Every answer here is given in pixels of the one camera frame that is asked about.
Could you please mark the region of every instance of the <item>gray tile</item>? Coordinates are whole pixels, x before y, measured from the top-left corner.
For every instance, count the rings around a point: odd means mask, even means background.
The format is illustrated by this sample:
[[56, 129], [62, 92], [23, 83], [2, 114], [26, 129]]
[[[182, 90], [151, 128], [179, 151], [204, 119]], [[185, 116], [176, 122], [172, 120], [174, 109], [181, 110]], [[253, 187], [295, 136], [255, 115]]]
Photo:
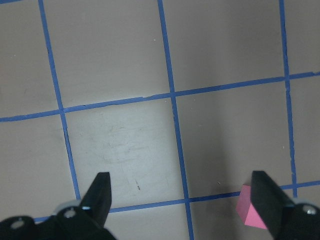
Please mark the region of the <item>gray tile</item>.
[[320, 71], [320, 1], [286, 0], [285, 29], [291, 74]]
[[271, 240], [268, 230], [246, 226], [236, 212], [237, 197], [191, 203], [195, 240]]
[[320, 186], [308, 186], [298, 188], [298, 197], [307, 201], [311, 201], [320, 206]]
[[291, 184], [283, 82], [177, 98], [191, 197], [240, 191], [253, 170]]
[[109, 171], [112, 207], [183, 198], [170, 99], [67, 114], [81, 193]]
[[56, 110], [38, 1], [0, 4], [0, 117]]
[[188, 240], [184, 204], [110, 213], [105, 227], [121, 240]]
[[320, 77], [291, 81], [295, 166], [298, 183], [320, 180]]
[[163, 3], [176, 90], [283, 76], [277, 1]]
[[75, 199], [59, 115], [0, 122], [0, 220], [49, 216]]
[[44, 1], [66, 107], [169, 92], [158, 5]]

